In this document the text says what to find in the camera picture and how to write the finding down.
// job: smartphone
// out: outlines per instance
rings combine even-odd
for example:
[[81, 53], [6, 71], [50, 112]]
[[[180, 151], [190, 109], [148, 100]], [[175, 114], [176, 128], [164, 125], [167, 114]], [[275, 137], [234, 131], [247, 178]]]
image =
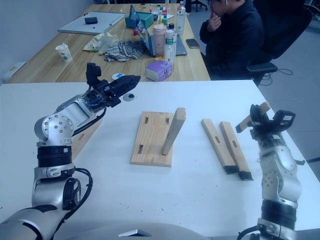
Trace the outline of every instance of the smartphone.
[[199, 47], [199, 44], [197, 41], [193, 38], [185, 40], [186, 44], [188, 44], [189, 48], [191, 49], [197, 49]]

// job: black eraser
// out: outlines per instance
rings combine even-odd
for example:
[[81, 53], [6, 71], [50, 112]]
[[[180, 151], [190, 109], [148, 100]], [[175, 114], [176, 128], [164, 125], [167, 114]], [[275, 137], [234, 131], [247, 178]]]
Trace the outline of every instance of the black eraser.
[[235, 127], [235, 130], [236, 130], [236, 132], [237, 132], [238, 134], [242, 132], [242, 129], [241, 129], [241, 127], [240, 127], [240, 124]]
[[251, 172], [249, 172], [249, 171], [240, 171], [239, 177], [242, 181], [252, 181], [253, 180], [253, 178], [251, 176]]
[[97, 17], [85, 17], [85, 24], [97, 24], [98, 23], [98, 19]]
[[226, 174], [237, 174], [239, 173], [239, 168], [236, 165], [233, 166], [224, 166], [223, 169], [225, 170]]

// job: whiteboard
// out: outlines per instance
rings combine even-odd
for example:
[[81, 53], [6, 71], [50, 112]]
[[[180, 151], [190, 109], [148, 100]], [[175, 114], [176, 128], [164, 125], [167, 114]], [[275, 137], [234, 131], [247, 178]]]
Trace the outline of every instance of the whiteboard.
[[[98, 35], [112, 29], [120, 20], [125, 18], [125, 16], [126, 13], [122, 12], [91, 11], [61, 27], [58, 29], [58, 32]], [[86, 24], [85, 18], [93, 17], [96, 17], [98, 22], [95, 24]]]

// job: gray floor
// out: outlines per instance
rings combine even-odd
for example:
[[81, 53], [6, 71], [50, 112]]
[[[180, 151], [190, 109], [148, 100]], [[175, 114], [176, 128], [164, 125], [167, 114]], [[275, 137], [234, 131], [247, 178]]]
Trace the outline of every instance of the gray floor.
[[[200, 41], [199, 30], [210, 16], [204, 7], [192, 6], [188, 16], [201, 52], [206, 46]], [[289, 69], [293, 75], [281, 72], [272, 74], [269, 86], [259, 90], [274, 111], [288, 110], [296, 113], [295, 122], [288, 132], [306, 160], [320, 157], [320, 21], [313, 20], [295, 43], [273, 63], [279, 69]], [[263, 80], [267, 85], [270, 80]], [[320, 180], [320, 162], [310, 164]]]

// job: man's hand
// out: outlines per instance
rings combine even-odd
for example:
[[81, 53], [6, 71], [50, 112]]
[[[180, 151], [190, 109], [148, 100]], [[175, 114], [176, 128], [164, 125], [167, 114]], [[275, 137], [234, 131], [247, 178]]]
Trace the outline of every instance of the man's hand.
[[221, 17], [215, 15], [209, 19], [208, 26], [206, 27], [208, 32], [215, 32], [221, 25]]

